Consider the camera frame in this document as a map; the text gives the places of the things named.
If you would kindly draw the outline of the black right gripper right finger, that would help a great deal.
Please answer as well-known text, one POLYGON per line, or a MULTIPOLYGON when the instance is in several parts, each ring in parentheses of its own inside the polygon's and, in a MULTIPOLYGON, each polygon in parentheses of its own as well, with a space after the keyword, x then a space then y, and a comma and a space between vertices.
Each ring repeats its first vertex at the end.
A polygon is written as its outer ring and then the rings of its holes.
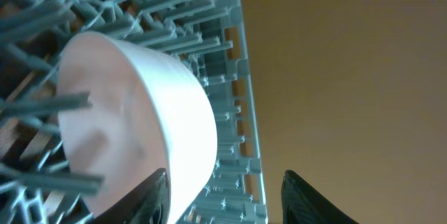
POLYGON ((281 186, 283 224, 358 224, 292 170, 281 186))

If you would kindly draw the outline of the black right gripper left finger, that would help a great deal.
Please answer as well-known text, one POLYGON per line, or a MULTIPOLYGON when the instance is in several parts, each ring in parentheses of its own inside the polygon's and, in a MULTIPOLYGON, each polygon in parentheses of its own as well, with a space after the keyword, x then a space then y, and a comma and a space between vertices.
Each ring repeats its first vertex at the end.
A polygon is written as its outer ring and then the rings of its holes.
POLYGON ((159 168, 90 223, 166 224, 169 200, 170 189, 167 171, 164 168, 159 168))

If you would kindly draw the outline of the pink bowl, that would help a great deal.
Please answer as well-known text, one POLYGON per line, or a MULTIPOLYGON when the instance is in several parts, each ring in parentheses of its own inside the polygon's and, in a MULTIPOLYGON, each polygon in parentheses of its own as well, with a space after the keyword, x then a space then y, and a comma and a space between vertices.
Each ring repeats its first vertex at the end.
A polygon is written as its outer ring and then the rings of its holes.
POLYGON ((212 106, 196 76, 172 56, 97 32, 62 52, 59 95, 89 93, 91 107, 58 115, 73 172, 104 178, 84 201, 95 216, 157 169, 168 177, 167 221, 175 223, 208 182, 217 157, 212 106))

